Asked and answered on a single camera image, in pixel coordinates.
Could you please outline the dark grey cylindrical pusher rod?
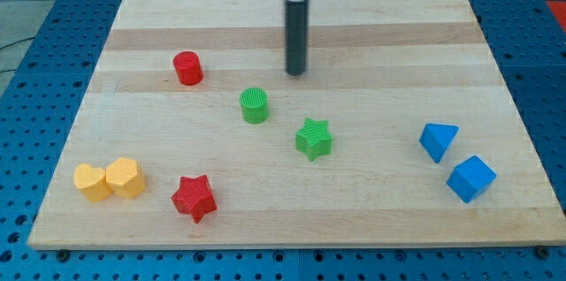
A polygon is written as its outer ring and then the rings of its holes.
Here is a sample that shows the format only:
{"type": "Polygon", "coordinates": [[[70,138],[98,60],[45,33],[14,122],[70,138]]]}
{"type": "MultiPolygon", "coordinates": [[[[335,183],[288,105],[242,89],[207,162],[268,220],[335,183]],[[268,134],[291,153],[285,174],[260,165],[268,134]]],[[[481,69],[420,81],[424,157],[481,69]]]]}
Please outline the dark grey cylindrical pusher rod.
{"type": "Polygon", "coordinates": [[[285,2],[286,72],[300,76],[307,68],[309,4],[307,0],[285,2]]]}

